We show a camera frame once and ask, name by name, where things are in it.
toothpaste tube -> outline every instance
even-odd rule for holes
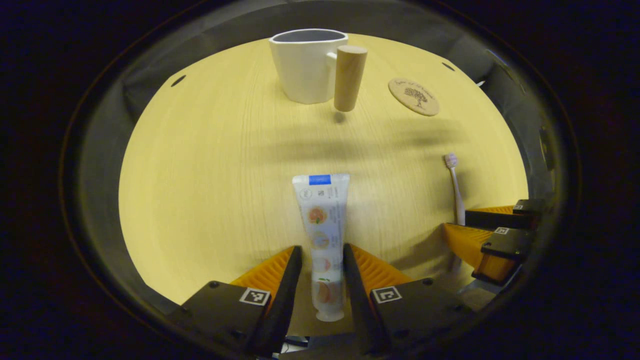
[[[347,215],[348,174],[294,176],[302,222],[311,242],[311,299],[316,318],[344,317],[342,239]]]

wooden cylinder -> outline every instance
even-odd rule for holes
[[[342,45],[338,46],[337,55],[333,105],[340,111],[351,111],[355,108],[358,99],[367,49]]]

table surface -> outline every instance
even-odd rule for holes
[[[399,42],[349,35],[369,50],[356,108],[286,98],[266,39],[216,53],[170,77],[129,140],[120,174],[120,221],[144,281],[181,304],[210,280],[230,282],[291,245],[303,270],[290,335],[353,330],[350,307],[316,320],[308,244],[291,178],[351,174],[345,241],[420,279],[451,288],[468,265],[446,272],[451,252],[440,224],[454,221],[455,152],[467,208],[528,198],[513,135],[483,91],[446,59]],[[175,86],[181,76],[186,77]],[[387,83],[403,77],[436,96],[425,117],[399,103]]]

black enclosure wall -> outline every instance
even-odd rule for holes
[[[124,243],[116,241],[122,234],[114,186],[128,136],[168,76],[229,47],[314,26],[428,49],[473,80],[486,80],[485,92],[521,150],[531,197],[551,191],[537,131],[554,124],[532,111],[536,103],[530,101],[531,94],[544,89],[529,86],[529,78],[514,80],[497,65],[496,56],[519,54],[525,59],[522,74],[547,81],[553,90],[547,96],[562,104],[550,113],[568,121],[562,125],[566,137],[560,141],[573,151],[567,164],[575,176],[568,180],[574,194],[572,215],[526,288],[457,346],[446,348],[448,354],[476,354],[482,348],[485,354],[504,351],[516,357],[566,351],[611,355],[624,351],[618,341],[630,344],[630,332],[621,327],[617,315],[632,307],[625,291],[630,263],[620,255],[622,232],[632,225],[631,194],[637,187],[631,172],[636,135],[632,124],[623,120],[624,111],[631,110],[626,100],[637,97],[637,71],[632,66],[637,34],[632,34],[630,6],[373,1],[363,12],[370,15],[358,16],[361,1],[204,2],[185,10],[194,3],[47,2],[15,4],[3,12],[3,22],[9,25],[4,93],[11,110],[3,121],[9,225],[3,233],[3,256],[9,278],[5,309],[12,323],[11,336],[6,337],[10,351],[105,358],[199,354],[193,344],[143,324],[154,323],[154,314],[167,313],[175,304],[146,287],[135,272],[115,275],[127,288],[109,287],[108,277],[91,275],[76,250],[131,262]],[[418,16],[415,6],[435,10],[428,23],[422,22],[425,15]],[[445,20],[449,17],[475,29],[475,35],[451,27]],[[61,155],[65,131],[85,90],[132,44],[123,55],[126,61],[115,62],[101,79],[108,86],[94,88],[84,99],[88,104],[76,114],[91,121],[70,132],[68,143],[76,149],[91,146],[82,154],[68,150]],[[504,54],[487,53],[483,44],[499,44],[496,49]],[[96,159],[105,153],[113,161],[96,167]],[[61,156],[73,156],[78,172],[61,173]],[[82,219],[84,225],[71,221],[70,228],[102,239],[101,246],[74,247],[62,215],[61,193],[75,194],[80,203],[70,218]],[[114,295],[123,290],[137,295]],[[155,313],[128,308],[128,302],[142,298]]]

blue label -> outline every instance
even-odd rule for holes
[[[309,176],[309,185],[329,185],[329,184],[331,184],[331,175]]]

